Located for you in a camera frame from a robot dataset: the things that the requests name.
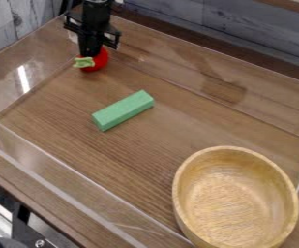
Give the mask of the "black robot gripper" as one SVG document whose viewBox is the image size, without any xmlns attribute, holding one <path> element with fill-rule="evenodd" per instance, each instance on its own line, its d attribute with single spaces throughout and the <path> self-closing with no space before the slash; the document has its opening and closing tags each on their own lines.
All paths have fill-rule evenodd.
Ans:
<svg viewBox="0 0 299 248">
<path fill-rule="evenodd" d="M 84 1 L 79 11 L 64 14 L 64 28 L 77 35 L 79 52 L 95 57 L 105 45 L 119 49 L 121 33 L 109 24 L 112 1 Z"/>
</svg>

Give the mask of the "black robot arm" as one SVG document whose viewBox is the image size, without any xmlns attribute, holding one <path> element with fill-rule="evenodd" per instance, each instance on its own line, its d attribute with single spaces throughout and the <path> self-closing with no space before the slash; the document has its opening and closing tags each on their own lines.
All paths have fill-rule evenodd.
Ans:
<svg viewBox="0 0 299 248">
<path fill-rule="evenodd" d="M 113 2 L 83 0 L 81 12 L 64 14 L 64 29 L 76 34 L 79 53 L 84 57 L 97 56 L 103 46 L 117 49 L 121 32 L 109 23 Z"/>
</svg>

